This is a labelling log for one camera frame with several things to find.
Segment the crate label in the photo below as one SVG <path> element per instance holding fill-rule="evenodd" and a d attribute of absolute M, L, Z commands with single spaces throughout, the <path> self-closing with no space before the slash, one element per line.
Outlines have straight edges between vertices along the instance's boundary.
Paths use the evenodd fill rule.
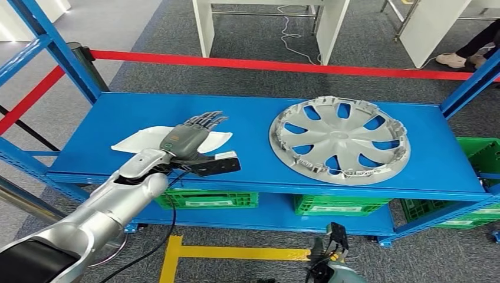
<path fill-rule="evenodd" d="M 185 187 L 175 187 L 175 188 L 169 189 L 169 190 L 200 190 L 200 189 L 188 189 L 188 188 L 185 188 Z"/>
<path fill-rule="evenodd" d="M 472 225 L 473 221 L 458 221 L 458 220 L 450 220 L 443 222 L 441 224 L 446 224 L 446 225 Z"/>
<path fill-rule="evenodd" d="M 346 207 L 346 206 L 313 206 L 311 211 L 321 212 L 321 211 L 338 211 L 338 212 L 360 212 L 363 209 L 362 206 Z"/>
<path fill-rule="evenodd" d="M 232 206 L 232 200 L 220 200 L 216 202 L 186 202 L 186 206 Z"/>
<path fill-rule="evenodd" d="M 482 208 L 473 212 L 474 214 L 500 214 L 500 209 Z"/>

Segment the silver robotic arm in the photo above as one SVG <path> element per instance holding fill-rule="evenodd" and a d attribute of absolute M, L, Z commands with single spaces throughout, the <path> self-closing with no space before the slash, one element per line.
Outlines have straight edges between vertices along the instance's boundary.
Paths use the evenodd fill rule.
<path fill-rule="evenodd" d="M 2 277 L 16 283 L 78 282 L 104 244 L 168 187 L 165 174 L 149 174 L 168 161 L 168 153 L 158 149 L 133 156 L 66 218 L 3 247 Z M 117 183 L 143 177 L 135 185 Z"/>
<path fill-rule="evenodd" d="M 198 147 L 212 128 L 227 119 L 218 117 L 220 113 L 208 112 L 177 125 L 163 139 L 159 149 L 144 149 L 134 155 L 66 218 L 1 248 L 0 281 L 79 282 L 99 250 L 169 187 L 167 177 L 172 170 L 184 170 L 181 176 L 187 172 L 209 176 L 240 170 L 234 152 L 216 156 L 198 153 Z M 330 243 L 326 250 L 319 241 L 311 250 L 306 282 L 311 278 L 314 283 L 365 283 L 344 264 L 348 250 L 344 227 L 331 223 L 329 233 Z"/>

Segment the yellow tape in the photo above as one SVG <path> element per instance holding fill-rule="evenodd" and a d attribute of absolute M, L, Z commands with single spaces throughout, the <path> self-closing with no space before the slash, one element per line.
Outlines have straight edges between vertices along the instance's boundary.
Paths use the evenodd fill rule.
<path fill-rule="evenodd" d="M 179 261 L 179 254 L 182 248 L 182 236 L 170 236 L 159 283 L 174 283 L 177 262 Z"/>
<path fill-rule="evenodd" d="M 264 261 L 307 261 L 308 249 L 236 248 L 223 246 L 182 246 L 179 257 L 260 259 Z"/>

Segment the green crate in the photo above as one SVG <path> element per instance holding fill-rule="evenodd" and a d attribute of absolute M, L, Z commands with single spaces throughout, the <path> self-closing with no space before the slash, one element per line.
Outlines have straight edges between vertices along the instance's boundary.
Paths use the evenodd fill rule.
<path fill-rule="evenodd" d="M 471 157 L 492 142 L 497 142 L 494 137 L 457 137 L 460 147 L 467 157 Z"/>
<path fill-rule="evenodd" d="M 294 195 L 297 215 L 366 216 L 392 199 L 349 196 Z"/>
<path fill-rule="evenodd" d="M 492 137 L 459 137 L 458 143 L 476 172 L 500 173 L 500 139 Z M 484 180 L 493 186 L 500 180 Z"/>
<path fill-rule="evenodd" d="M 259 204 L 259 193 L 169 189 L 155 199 L 164 209 L 171 208 L 167 194 L 172 198 L 176 209 L 256 208 Z"/>
<path fill-rule="evenodd" d="M 484 224 L 498 220 L 496 215 L 486 215 L 486 214 L 467 214 L 465 216 L 445 221 L 441 224 L 436 225 L 438 228 L 455 228 L 455 229 L 472 229 Z"/>
<path fill-rule="evenodd" d="M 491 205 L 482 209 L 478 209 L 472 214 L 487 214 L 487 215 L 498 215 L 498 218 L 500 220 L 500 203 L 497 203 L 495 205 Z"/>
<path fill-rule="evenodd" d="M 435 210 L 451 205 L 453 202 L 446 200 L 426 199 L 401 199 L 404 216 L 408 222 L 417 220 Z"/>
<path fill-rule="evenodd" d="M 446 200 L 402 199 L 404 215 L 408 222 L 449 206 L 455 202 Z M 476 210 L 467 215 L 446 221 L 435 227 L 471 229 L 492 221 L 500 220 L 500 203 Z"/>

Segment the shelf surface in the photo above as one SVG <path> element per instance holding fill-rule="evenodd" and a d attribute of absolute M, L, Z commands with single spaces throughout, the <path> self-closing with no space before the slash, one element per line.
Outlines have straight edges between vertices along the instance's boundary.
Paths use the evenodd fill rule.
<path fill-rule="evenodd" d="M 216 130 L 234 135 L 216 152 L 235 150 L 242 170 L 207 178 L 189 175 L 184 180 L 187 187 L 393 198 L 434 198 L 418 193 L 435 194 L 435 199 L 447 199 L 444 195 L 458 195 L 459 199 L 468 196 L 464 200 L 488 197 L 438 106 L 433 104 L 375 103 L 400 120 L 408 131 L 412 152 L 397 176 L 372 185 L 349 187 L 296 173 L 274 155 L 268 130 L 280 112 L 300 101 L 304 100 L 104 93 L 51 166 L 49 176 L 59 182 L 100 183 L 132 157 L 112 150 L 111 145 L 140 129 L 175 126 L 194 115 L 222 110 L 229 120 Z"/>
<path fill-rule="evenodd" d="M 258 208 L 178 209 L 176 224 L 325 233 L 327 224 L 332 221 L 344 225 L 349 235 L 394 235 L 388 205 L 368 216 L 299 216 L 294 213 L 292 195 L 283 193 L 261 193 Z M 172 211 L 151 203 L 134 219 L 134 222 L 168 225 L 172 222 Z"/>

